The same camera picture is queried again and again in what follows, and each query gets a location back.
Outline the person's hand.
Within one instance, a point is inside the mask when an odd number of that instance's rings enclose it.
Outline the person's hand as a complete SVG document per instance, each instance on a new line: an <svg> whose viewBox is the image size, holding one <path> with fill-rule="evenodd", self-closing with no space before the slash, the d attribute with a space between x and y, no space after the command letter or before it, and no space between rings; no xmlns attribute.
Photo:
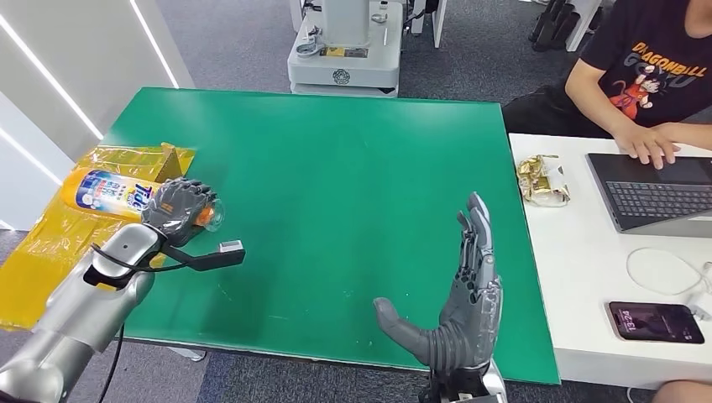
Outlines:
<svg viewBox="0 0 712 403"><path fill-rule="evenodd" d="M674 144L663 126L644 128L635 123L617 128L613 139L623 154L639 160L644 165L652 164L661 170L665 164L674 164L679 147Z"/></svg>

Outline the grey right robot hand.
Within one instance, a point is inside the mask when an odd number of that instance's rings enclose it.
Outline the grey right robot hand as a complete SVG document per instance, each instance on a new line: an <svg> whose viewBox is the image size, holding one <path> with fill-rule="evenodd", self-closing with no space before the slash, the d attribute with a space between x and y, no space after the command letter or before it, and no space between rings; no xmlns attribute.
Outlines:
<svg viewBox="0 0 712 403"><path fill-rule="evenodd" d="M437 327L418 327L401 317L390 300L373 300L380 330L441 374L488 366L501 319L502 287L495 268L490 212L478 193L469 195L466 211L458 212L457 219L461 225L458 269Z"/></svg>

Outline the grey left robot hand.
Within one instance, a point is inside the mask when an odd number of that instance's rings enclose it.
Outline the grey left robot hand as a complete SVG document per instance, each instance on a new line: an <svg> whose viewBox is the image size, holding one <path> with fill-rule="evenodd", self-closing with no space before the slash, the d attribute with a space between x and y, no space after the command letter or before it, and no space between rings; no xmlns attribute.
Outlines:
<svg viewBox="0 0 712 403"><path fill-rule="evenodd" d="M141 223L161 232L174 247L189 243L201 230L196 220L217 200L217 193L201 181L178 177L164 182L141 212Z"/></svg>

